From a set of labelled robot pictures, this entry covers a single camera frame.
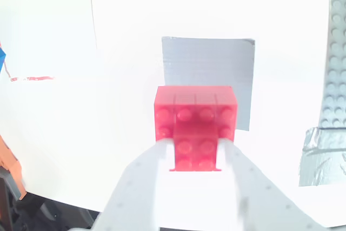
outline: white wall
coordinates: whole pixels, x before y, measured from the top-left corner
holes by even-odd
[[[154,142],[161,37],[176,36],[256,41],[250,132],[238,131],[235,143],[295,197],[304,134],[320,113],[328,0],[92,2],[102,56],[89,0],[5,0],[1,7],[11,73],[56,77],[10,83],[0,74],[0,133],[28,191],[104,208],[124,167]],[[316,207],[303,206],[314,217]]]

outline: gray square panel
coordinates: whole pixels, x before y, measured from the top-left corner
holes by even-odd
[[[229,85],[238,101],[237,129],[249,130],[255,41],[162,38],[166,85]]]

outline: white surface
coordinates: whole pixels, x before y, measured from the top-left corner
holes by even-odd
[[[10,83],[0,74],[0,133],[28,191],[103,210],[123,169],[154,142],[161,37],[253,38],[250,132],[237,131],[235,143],[313,218],[345,224],[341,188],[296,188],[305,131],[320,114],[328,0],[92,1],[105,60],[95,56],[90,0],[1,7],[12,76],[56,77]]]
[[[219,141],[226,160],[221,172],[169,172],[173,145],[157,142],[126,168],[92,230],[327,230],[229,140]]]

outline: lego brick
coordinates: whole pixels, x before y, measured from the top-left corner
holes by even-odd
[[[320,128],[346,127],[346,6],[330,0],[328,51]]]
[[[26,190],[22,183],[22,167],[18,160],[13,155],[12,151],[7,147],[2,137],[0,136],[0,167],[9,171],[14,181],[17,184],[18,190],[21,193],[19,199],[26,195]]]
[[[173,138],[176,171],[216,169],[219,138],[234,140],[237,101],[231,87],[159,87],[156,140]]]

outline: orange object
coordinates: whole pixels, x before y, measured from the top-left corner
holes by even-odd
[[[22,166],[0,136],[0,167],[1,166],[11,173],[12,178],[15,180],[21,192],[21,197],[19,198],[21,200],[26,195],[26,190],[22,183]]]

